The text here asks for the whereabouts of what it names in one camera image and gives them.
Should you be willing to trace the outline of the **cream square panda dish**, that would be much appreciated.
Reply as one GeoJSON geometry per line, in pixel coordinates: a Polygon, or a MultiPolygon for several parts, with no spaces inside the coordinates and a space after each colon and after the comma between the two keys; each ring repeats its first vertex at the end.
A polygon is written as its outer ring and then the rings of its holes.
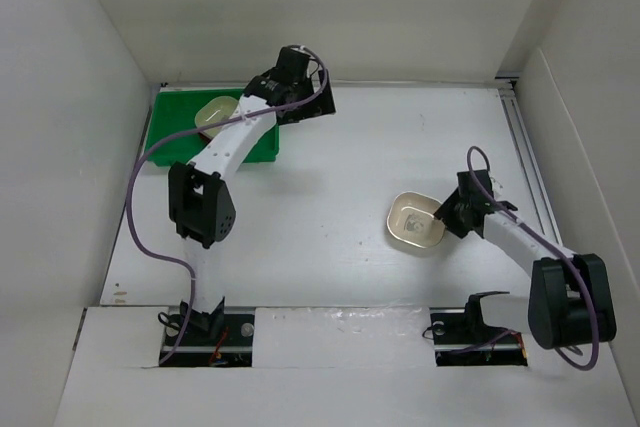
{"type": "Polygon", "coordinates": [[[386,226],[396,240],[412,247],[428,249],[441,242],[445,226],[435,217],[441,202],[416,192],[403,192],[393,201],[386,226]]]}

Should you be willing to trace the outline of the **green square panda dish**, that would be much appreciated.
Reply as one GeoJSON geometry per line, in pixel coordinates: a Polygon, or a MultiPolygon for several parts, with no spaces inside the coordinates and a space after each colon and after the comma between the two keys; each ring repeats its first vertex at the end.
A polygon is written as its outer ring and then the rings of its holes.
{"type": "Polygon", "coordinates": [[[238,103],[237,99],[230,96],[219,96],[212,99],[196,113],[195,126],[213,125],[230,118],[238,103]]]}

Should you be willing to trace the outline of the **red round plate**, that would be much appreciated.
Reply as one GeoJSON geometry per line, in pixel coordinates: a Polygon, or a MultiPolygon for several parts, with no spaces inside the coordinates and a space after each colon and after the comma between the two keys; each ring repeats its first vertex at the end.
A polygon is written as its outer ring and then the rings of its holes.
{"type": "Polygon", "coordinates": [[[205,144],[209,143],[215,136],[216,136],[216,133],[212,133],[209,131],[204,131],[199,133],[199,137],[205,144]]]}

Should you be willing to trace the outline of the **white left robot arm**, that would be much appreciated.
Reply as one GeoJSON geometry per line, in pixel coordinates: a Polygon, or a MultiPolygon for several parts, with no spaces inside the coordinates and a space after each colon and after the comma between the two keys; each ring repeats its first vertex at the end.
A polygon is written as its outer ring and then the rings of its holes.
{"type": "Polygon", "coordinates": [[[330,115],[335,103],[323,62],[303,46],[283,47],[276,64],[254,77],[233,111],[238,122],[218,130],[188,163],[169,171],[169,217],[185,240],[186,262],[195,272],[187,332],[201,343],[224,330],[225,292],[213,246],[236,219],[228,183],[260,138],[276,125],[330,115]]]}

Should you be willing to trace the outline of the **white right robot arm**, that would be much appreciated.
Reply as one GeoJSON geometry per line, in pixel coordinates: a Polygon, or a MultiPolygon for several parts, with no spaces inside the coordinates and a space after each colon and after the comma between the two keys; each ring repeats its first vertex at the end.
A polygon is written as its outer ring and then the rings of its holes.
{"type": "Polygon", "coordinates": [[[617,323],[604,260],[578,254],[542,236],[497,201],[486,169],[457,174],[457,188],[434,217],[462,239],[470,233],[493,244],[530,278],[529,330],[546,350],[607,343],[617,323]]]}

